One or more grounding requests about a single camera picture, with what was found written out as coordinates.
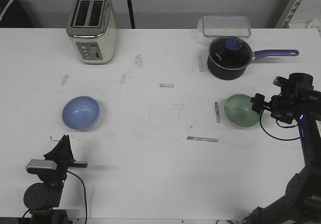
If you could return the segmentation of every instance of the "saucepan handle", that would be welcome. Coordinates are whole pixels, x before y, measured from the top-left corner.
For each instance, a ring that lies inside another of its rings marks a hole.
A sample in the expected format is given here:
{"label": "saucepan handle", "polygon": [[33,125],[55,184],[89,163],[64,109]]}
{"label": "saucepan handle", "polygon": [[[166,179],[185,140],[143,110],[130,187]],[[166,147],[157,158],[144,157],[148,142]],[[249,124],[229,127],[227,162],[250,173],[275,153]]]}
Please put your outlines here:
{"label": "saucepan handle", "polygon": [[254,60],[271,56],[298,56],[298,50],[261,50],[254,52]]}

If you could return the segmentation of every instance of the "blue bowl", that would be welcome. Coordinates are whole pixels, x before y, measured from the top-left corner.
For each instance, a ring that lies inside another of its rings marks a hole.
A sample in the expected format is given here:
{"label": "blue bowl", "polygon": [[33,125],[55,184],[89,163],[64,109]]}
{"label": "blue bowl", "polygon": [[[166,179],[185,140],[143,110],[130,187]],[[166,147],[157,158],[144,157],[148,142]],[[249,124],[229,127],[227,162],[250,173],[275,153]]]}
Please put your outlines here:
{"label": "blue bowl", "polygon": [[85,131],[94,126],[99,118],[99,105],[88,96],[70,100],[62,110],[62,120],[73,130]]}

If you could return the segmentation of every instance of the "green bowl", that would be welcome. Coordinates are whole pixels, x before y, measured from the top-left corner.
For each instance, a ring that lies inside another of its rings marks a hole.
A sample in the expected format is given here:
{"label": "green bowl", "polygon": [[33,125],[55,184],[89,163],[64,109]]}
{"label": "green bowl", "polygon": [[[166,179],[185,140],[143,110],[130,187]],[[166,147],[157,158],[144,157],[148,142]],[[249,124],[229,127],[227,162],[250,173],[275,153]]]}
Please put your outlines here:
{"label": "green bowl", "polygon": [[252,110],[251,97],[244,94],[230,96],[224,104],[224,112],[229,121],[240,127],[251,127],[260,119]]}

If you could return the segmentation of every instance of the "toaster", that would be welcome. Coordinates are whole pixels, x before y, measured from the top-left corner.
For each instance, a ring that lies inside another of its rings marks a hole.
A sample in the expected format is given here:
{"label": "toaster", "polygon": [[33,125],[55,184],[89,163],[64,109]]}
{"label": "toaster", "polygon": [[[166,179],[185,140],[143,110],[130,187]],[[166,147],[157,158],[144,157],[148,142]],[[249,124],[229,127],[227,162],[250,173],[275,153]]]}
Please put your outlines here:
{"label": "toaster", "polygon": [[105,64],[115,51],[117,27],[111,0],[75,0],[67,35],[86,64]]}

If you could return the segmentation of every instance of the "table surface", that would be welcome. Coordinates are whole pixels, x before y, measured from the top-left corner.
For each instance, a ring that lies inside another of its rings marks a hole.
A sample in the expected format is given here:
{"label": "table surface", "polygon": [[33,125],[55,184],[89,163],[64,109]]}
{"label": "table surface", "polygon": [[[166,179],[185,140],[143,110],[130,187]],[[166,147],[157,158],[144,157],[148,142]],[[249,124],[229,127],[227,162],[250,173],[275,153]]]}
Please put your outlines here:
{"label": "table surface", "polygon": [[[25,166],[52,150],[57,142],[50,136],[69,134],[75,159],[88,161],[87,169],[69,170],[86,184],[90,218],[240,219],[283,196],[304,166],[299,140],[274,140],[259,125],[235,127],[223,106],[237,93],[270,99],[280,92],[274,78],[293,72],[311,74],[320,90],[317,30],[252,29],[246,41],[253,51],[298,49],[300,55],[254,61],[231,81],[209,72],[210,39],[197,30],[119,29],[105,65],[80,62],[65,29],[0,29],[0,39],[0,216],[25,212],[23,195],[39,182]],[[80,95],[101,108],[85,132],[61,119],[64,105]],[[278,137],[298,136],[268,113],[263,124]],[[83,189],[71,175],[60,208],[84,217]]]}

